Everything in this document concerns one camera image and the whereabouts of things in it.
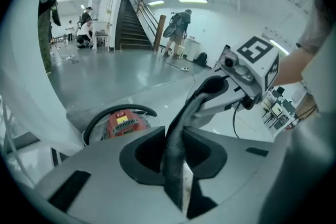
concrete floor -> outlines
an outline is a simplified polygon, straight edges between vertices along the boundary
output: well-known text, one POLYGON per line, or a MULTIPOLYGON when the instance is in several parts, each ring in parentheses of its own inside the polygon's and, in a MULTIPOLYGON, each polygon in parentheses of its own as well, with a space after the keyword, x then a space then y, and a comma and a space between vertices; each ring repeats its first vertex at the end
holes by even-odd
POLYGON ((50 83, 67 111, 68 119, 80 131, 105 107, 118 99, 152 87, 197 75, 206 69, 185 59, 167 60, 188 67, 190 73, 172 68, 160 54, 150 50, 107 52, 98 48, 78 49, 74 43, 61 46, 62 56, 75 55, 78 63, 62 60, 52 49, 53 73, 50 83))

shorts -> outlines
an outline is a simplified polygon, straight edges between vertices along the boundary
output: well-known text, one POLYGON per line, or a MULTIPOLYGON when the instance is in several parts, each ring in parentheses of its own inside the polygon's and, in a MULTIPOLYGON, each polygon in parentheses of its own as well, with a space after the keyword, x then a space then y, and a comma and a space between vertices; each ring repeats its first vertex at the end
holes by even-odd
POLYGON ((181 45, 182 39, 183 39, 183 31, 180 27, 177 27, 175 32, 169 37, 170 41, 173 41, 178 45, 181 45))

stair railing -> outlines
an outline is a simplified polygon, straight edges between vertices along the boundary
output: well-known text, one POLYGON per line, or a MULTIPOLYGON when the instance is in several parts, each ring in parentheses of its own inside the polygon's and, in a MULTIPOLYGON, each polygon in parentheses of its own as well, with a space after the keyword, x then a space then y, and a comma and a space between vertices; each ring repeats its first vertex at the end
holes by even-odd
POLYGON ((155 51, 158 51, 166 16, 160 15, 160 19, 159 21, 157 21, 153 13, 143 0, 135 0, 134 2, 136 4, 137 15, 142 15, 143 19, 145 20, 154 35, 153 47, 155 51))

backpack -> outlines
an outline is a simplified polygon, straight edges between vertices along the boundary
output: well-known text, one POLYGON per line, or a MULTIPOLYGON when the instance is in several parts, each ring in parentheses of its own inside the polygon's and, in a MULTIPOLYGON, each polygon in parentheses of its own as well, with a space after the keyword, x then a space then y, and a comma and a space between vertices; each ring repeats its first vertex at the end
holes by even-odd
POLYGON ((202 52, 200 55, 198 55, 197 59, 194 60, 194 63, 201 67, 206 67, 206 59, 208 58, 208 55, 205 52, 202 52))
POLYGON ((176 13, 172 16, 172 18, 169 21, 168 27, 163 32, 163 37, 170 37, 172 34, 174 34, 177 26, 181 25, 182 23, 182 16, 180 13, 176 13))

person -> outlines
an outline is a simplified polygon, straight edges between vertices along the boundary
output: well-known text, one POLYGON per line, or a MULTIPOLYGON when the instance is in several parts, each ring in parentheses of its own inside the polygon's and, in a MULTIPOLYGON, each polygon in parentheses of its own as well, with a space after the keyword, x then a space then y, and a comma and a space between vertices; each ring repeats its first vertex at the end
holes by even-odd
MULTIPOLYGON (((306 27, 296 44, 298 49, 280 62, 279 73, 272 87, 303 80, 303 70, 322 47, 331 32, 333 23, 335 23, 335 17, 325 6, 323 0, 314 0, 306 27)), ((315 100, 312 95, 308 94, 305 100, 297 107, 296 114, 298 116, 302 115, 300 119, 305 119, 310 113, 303 114, 314 106, 316 106, 315 100)))
POLYGON ((93 42, 92 39, 92 19, 88 18, 87 22, 82 25, 78 31, 77 42, 82 44, 84 41, 93 42))
POLYGON ((75 31, 75 27, 72 24, 72 20, 69 21, 69 25, 68 28, 66 28, 66 30, 68 30, 68 41, 72 41, 72 33, 75 31))
POLYGON ((169 37, 169 41, 166 45, 166 49, 163 55, 164 58, 169 57, 168 51, 173 42, 175 42, 173 59, 178 58, 177 51, 182 43, 182 40, 187 36, 188 24, 191 22, 191 13, 192 11, 190 9, 178 13, 178 15, 181 16, 182 21, 180 25, 177 25, 175 32, 169 37))
POLYGON ((82 27, 83 24, 85 24, 88 21, 88 19, 91 19, 91 16, 90 16, 91 11, 92 11, 91 7, 86 8, 86 11, 82 14, 82 19, 80 21, 80 27, 82 27))

